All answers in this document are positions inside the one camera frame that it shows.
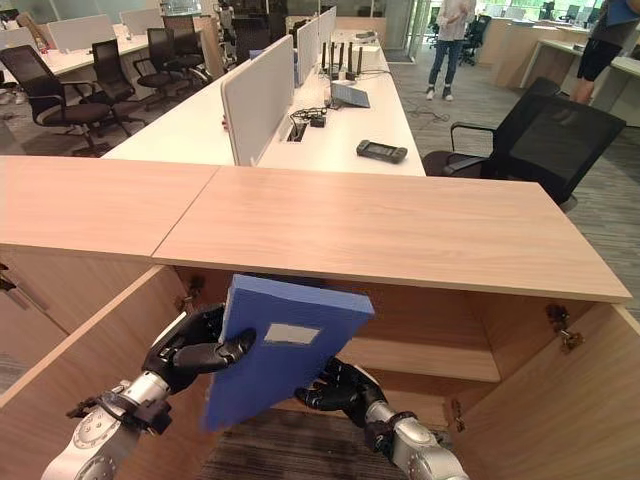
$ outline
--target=jeans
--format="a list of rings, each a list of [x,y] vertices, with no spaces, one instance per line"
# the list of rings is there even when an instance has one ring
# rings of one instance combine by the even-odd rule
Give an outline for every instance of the jeans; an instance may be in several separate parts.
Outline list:
[[[458,66],[458,57],[462,51],[463,40],[438,40],[436,43],[436,59],[431,67],[431,73],[429,74],[429,85],[435,85],[438,79],[438,73],[440,73],[440,67],[444,61],[444,56],[449,51],[449,65],[447,66],[447,76],[444,79],[446,85],[451,85],[453,82],[453,76],[456,74],[456,68]]]

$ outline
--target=cabinet door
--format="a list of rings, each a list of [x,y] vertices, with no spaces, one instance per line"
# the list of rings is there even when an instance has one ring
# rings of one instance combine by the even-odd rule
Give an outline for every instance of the cabinet door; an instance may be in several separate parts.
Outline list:
[[[149,265],[54,252],[3,255],[3,275],[67,333],[73,332],[138,278]]]
[[[31,368],[66,336],[16,289],[0,291],[0,352]]]
[[[468,412],[453,444],[473,480],[637,480],[640,327],[596,305]]]
[[[0,397],[0,478],[40,478],[78,422],[65,412],[139,375],[149,347],[178,315],[175,298],[184,295],[173,269],[151,267]],[[162,436],[143,435],[118,478],[196,476],[215,439],[200,428],[209,383],[202,376],[170,398],[173,423]]]

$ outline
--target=laptop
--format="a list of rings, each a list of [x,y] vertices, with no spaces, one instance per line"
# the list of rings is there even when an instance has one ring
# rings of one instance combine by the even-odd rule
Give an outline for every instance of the laptop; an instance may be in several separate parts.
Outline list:
[[[334,82],[331,82],[331,103],[335,106],[371,108],[367,92]]]

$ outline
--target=white shirt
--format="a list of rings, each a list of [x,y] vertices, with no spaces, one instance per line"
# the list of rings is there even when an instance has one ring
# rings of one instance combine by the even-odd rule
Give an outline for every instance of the white shirt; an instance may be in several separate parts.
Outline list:
[[[460,6],[466,4],[468,14],[463,15],[453,23],[447,24],[449,19],[460,13]],[[440,27],[438,32],[438,40],[450,42],[452,40],[462,40],[467,23],[471,22],[475,16],[476,0],[444,0],[440,7],[440,13],[436,19],[436,23]]]

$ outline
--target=black shorts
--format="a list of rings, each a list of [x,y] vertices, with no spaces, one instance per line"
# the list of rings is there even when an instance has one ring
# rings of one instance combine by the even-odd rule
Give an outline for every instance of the black shorts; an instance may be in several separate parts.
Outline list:
[[[622,47],[604,40],[594,40],[590,38],[584,48],[580,68],[578,68],[578,78],[584,78],[590,82],[607,68],[614,58],[618,56]]]

